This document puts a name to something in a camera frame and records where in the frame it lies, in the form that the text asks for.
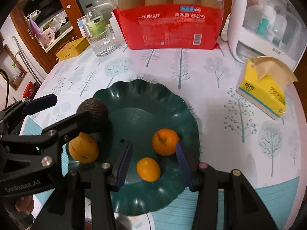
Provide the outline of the person's left hand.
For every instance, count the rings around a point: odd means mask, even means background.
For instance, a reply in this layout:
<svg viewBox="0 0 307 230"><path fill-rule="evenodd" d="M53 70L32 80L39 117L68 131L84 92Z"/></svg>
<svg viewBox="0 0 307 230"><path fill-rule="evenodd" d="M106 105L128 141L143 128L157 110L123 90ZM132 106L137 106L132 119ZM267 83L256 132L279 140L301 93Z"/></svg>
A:
<svg viewBox="0 0 307 230"><path fill-rule="evenodd" d="M27 223L27 227L24 227L25 223L20 223L20 221L23 221L20 215L26 218L28 215L32 214L32 211L34 210L34 200L32 195L20 198L1 199L1 203L3 204L11 221L18 229L30 229L30 226L33 223Z"/></svg>

